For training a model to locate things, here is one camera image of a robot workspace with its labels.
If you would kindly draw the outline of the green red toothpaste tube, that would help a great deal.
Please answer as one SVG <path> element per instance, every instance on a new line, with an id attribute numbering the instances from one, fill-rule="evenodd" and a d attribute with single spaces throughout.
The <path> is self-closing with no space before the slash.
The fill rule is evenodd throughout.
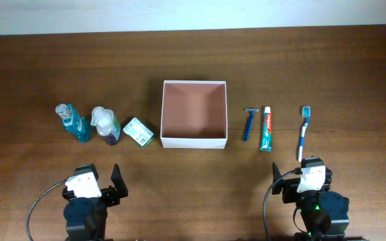
<path id="1" fill-rule="evenodd" d="M 272 133 L 271 133 L 271 107 L 266 106 L 263 113 L 263 131 L 262 131 L 262 141 L 261 141 L 261 150 L 262 151 L 272 151 Z"/>

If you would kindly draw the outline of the blue white toothbrush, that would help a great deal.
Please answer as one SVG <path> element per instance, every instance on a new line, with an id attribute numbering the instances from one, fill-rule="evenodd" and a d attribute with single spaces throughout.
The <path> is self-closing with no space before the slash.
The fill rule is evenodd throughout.
<path id="1" fill-rule="evenodd" d="M 304 118 L 304 123 L 301 127 L 300 132 L 300 142 L 298 147 L 298 161 L 302 161 L 303 156 L 303 150 L 304 150 L 304 141 L 306 136 L 306 130 L 308 128 L 309 122 L 310 122 L 310 116 L 311 116 L 311 108 L 310 106 L 303 106 L 302 107 L 302 117 Z"/>

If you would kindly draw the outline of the green white soap box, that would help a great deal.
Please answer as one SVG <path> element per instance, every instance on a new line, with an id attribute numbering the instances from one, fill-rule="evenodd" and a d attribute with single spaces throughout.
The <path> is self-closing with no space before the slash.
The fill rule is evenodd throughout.
<path id="1" fill-rule="evenodd" d="M 130 136 L 141 148 L 146 147 L 155 137 L 139 119 L 132 118 L 124 127 L 123 132 Z"/>

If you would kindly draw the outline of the teal mouthwash bottle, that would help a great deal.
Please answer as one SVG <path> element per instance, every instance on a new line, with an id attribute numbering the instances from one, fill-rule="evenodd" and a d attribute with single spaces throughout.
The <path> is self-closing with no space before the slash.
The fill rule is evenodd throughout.
<path id="1" fill-rule="evenodd" d="M 55 108 L 56 114 L 62 119 L 64 128 L 73 134 L 80 143 L 90 140 L 90 123 L 79 115 L 71 104 L 59 104 Z"/>

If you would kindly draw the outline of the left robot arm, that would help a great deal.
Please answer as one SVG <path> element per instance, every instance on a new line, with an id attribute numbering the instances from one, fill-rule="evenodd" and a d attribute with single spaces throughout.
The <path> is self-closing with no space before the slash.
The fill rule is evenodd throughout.
<path id="1" fill-rule="evenodd" d="M 117 206 L 129 191 L 119 166 L 114 164 L 112 185 L 100 188 L 94 164 L 83 165 L 65 182 L 62 197 L 68 201 L 64 208 L 67 240 L 104 240 L 109 207 Z"/>

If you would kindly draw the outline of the blue disposable razor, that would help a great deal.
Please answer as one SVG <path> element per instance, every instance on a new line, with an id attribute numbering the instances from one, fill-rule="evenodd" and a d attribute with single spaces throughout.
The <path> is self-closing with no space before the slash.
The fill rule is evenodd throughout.
<path id="1" fill-rule="evenodd" d="M 247 122 L 245 125 L 245 132 L 243 135 L 243 141 L 247 142 L 249 140 L 249 136 L 251 133 L 251 128 L 253 126 L 253 120 L 256 112 L 259 112 L 258 108 L 245 108 L 244 111 L 249 113 L 249 117 L 247 118 Z"/>

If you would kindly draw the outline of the white cardboard box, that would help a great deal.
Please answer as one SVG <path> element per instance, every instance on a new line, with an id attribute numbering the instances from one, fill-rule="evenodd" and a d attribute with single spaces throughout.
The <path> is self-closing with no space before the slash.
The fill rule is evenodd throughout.
<path id="1" fill-rule="evenodd" d="M 165 80 L 160 140 L 165 148 L 224 149 L 228 140 L 227 83 Z"/>

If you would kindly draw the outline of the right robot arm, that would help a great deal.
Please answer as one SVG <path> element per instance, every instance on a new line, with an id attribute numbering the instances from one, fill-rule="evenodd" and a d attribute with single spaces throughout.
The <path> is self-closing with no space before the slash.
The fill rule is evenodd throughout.
<path id="1" fill-rule="evenodd" d="M 300 164 L 284 175 L 272 165 L 271 193 L 281 194 L 285 204 L 294 203 L 306 228 L 295 233 L 294 240 L 345 240 L 349 199 L 330 190 L 332 171 L 321 158 L 305 158 Z"/>

